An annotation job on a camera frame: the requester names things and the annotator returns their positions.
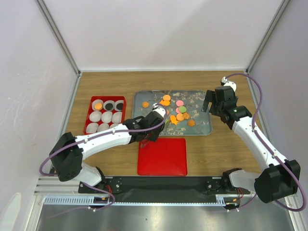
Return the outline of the orange round waffle cookie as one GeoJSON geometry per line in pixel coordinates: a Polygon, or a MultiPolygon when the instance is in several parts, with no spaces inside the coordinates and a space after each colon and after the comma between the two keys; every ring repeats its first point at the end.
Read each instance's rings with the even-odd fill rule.
{"type": "Polygon", "coordinates": [[[182,114],[182,113],[177,114],[177,115],[176,115],[176,119],[177,119],[178,121],[183,121],[183,120],[184,120],[183,114],[182,114]]]}

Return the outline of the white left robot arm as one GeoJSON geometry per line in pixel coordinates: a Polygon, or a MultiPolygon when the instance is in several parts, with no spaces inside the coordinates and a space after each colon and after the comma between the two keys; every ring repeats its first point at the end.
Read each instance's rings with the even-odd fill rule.
{"type": "Polygon", "coordinates": [[[113,147],[156,141],[164,129],[166,118],[167,109],[156,103],[147,116],[127,119],[101,132],[76,137],[70,132],[65,133],[50,152],[59,181],[78,180],[89,185],[94,192],[102,192],[106,187],[102,171],[84,163],[84,160],[113,147]]]}

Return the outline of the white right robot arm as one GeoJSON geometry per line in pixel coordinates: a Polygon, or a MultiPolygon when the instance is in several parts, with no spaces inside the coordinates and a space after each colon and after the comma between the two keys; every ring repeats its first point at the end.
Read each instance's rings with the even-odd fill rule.
{"type": "Polygon", "coordinates": [[[289,161],[260,131],[256,124],[257,113],[251,114],[245,106],[237,105],[236,84],[229,77],[223,77],[220,83],[219,87],[206,92],[202,111],[218,116],[237,134],[262,170],[259,175],[240,168],[225,171],[221,182],[223,191],[233,193],[238,188],[246,189],[264,203],[303,192],[299,185],[299,163],[289,161]]]}

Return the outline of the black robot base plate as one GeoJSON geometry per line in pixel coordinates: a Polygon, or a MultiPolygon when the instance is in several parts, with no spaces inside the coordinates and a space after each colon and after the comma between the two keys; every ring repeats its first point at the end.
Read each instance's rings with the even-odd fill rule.
{"type": "Polygon", "coordinates": [[[97,186],[118,203],[215,203],[217,195],[242,197],[248,190],[232,188],[222,177],[107,177],[97,186]]]}

